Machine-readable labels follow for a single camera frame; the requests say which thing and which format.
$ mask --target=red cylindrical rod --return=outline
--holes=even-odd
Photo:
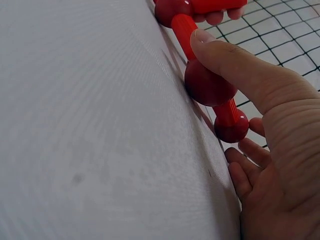
[[[247,0],[190,0],[195,14],[207,14],[245,6]]]
[[[223,126],[233,126],[239,120],[239,113],[233,98],[221,106],[213,107],[213,110]]]
[[[185,14],[175,15],[171,27],[188,61],[195,59],[196,56],[190,46],[190,37],[198,27],[193,18]]]

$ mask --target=finger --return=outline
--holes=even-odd
[[[222,11],[211,12],[205,16],[206,21],[210,25],[217,25],[224,19],[224,13]]]
[[[270,152],[248,138],[240,141],[238,147],[248,158],[263,169],[271,163]]]
[[[253,188],[239,163],[232,162],[228,168],[235,192],[240,201],[243,203]]]
[[[195,14],[193,16],[193,20],[196,22],[196,23],[202,23],[206,20],[206,17],[205,15],[203,14]]]
[[[245,9],[243,7],[237,9],[230,9],[227,11],[228,16],[232,20],[238,20],[245,13]]]
[[[195,30],[190,44],[206,68],[239,89],[262,115],[284,103],[320,97],[296,72],[267,63],[236,45],[215,40],[204,30]]]
[[[262,124],[262,118],[255,117],[252,118],[249,122],[249,128],[254,131],[256,134],[259,134],[262,137],[266,137],[265,128]]]
[[[256,180],[259,177],[259,174],[261,173],[261,168],[254,165],[252,162],[250,162],[243,154],[241,154],[238,150],[231,147],[225,151],[225,157],[228,161],[228,163],[238,163],[240,164],[241,168],[245,172],[247,178],[249,179],[249,182],[252,186],[255,185]]]

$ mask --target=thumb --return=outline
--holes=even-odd
[[[292,101],[319,98],[319,93],[296,72],[262,61],[244,49],[216,40],[197,29],[190,39],[197,59],[250,99],[261,114]]]

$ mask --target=red sphere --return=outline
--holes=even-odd
[[[171,22],[175,15],[193,16],[194,10],[189,0],[157,0],[154,13],[161,25],[171,28]]]
[[[234,86],[208,70],[197,59],[191,60],[186,66],[184,84],[191,98],[209,107],[221,106],[237,93]]]
[[[234,144],[244,139],[249,130],[249,121],[246,115],[241,111],[237,110],[239,119],[233,126],[222,125],[218,118],[214,122],[214,131],[220,140],[225,143]]]

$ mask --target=fingernail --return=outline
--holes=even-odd
[[[217,40],[210,33],[208,33],[205,30],[202,30],[202,29],[197,29],[194,32],[194,36],[196,37],[196,39],[198,39],[203,44],[206,44],[206,43],[213,42],[213,41]]]

